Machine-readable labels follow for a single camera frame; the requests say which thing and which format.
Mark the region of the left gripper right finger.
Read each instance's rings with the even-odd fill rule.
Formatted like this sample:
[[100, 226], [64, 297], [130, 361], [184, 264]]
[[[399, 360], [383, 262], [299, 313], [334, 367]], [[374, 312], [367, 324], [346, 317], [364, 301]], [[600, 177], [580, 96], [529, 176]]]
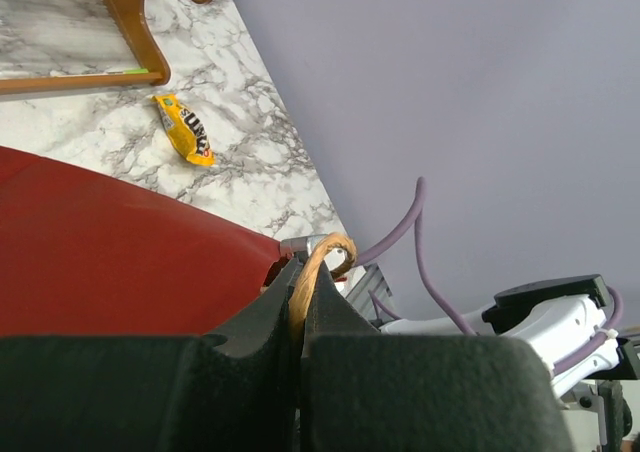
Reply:
[[533, 349], [517, 339], [385, 335], [321, 271], [306, 317], [305, 451], [569, 451]]

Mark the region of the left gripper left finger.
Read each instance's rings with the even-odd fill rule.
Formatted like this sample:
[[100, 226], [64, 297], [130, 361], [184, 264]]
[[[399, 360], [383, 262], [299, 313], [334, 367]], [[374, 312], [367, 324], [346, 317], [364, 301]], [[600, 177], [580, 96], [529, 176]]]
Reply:
[[290, 451], [292, 257], [204, 335], [14, 336], [1, 342], [5, 451]]

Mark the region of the red brown paper bag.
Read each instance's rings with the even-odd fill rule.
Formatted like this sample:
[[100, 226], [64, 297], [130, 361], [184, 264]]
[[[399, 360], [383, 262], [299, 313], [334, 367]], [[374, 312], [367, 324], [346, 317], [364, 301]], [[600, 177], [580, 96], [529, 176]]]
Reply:
[[1, 151], [1, 338], [221, 339], [264, 297], [278, 242], [162, 194]]

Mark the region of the yellow M&M's candy bag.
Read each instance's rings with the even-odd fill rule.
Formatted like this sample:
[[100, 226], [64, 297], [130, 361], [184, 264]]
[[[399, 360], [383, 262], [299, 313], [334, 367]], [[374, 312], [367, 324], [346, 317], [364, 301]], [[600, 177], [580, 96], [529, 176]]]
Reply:
[[204, 124], [197, 114], [174, 94], [154, 95], [152, 101], [158, 107], [166, 135], [178, 154], [190, 164], [213, 166], [213, 150]]

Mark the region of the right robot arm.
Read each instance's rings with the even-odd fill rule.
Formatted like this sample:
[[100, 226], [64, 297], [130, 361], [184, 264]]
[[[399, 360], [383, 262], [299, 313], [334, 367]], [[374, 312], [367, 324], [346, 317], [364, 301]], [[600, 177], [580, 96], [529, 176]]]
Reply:
[[527, 343], [547, 367], [561, 401], [586, 408], [597, 381], [639, 379], [639, 356], [617, 324], [621, 297], [599, 274], [549, 279], [502, 291], [494, 302], [457, 319], [419, 321], [390, 316], [379, 330], [392, 335], [454, 335], [460, 321], [481, 336]]

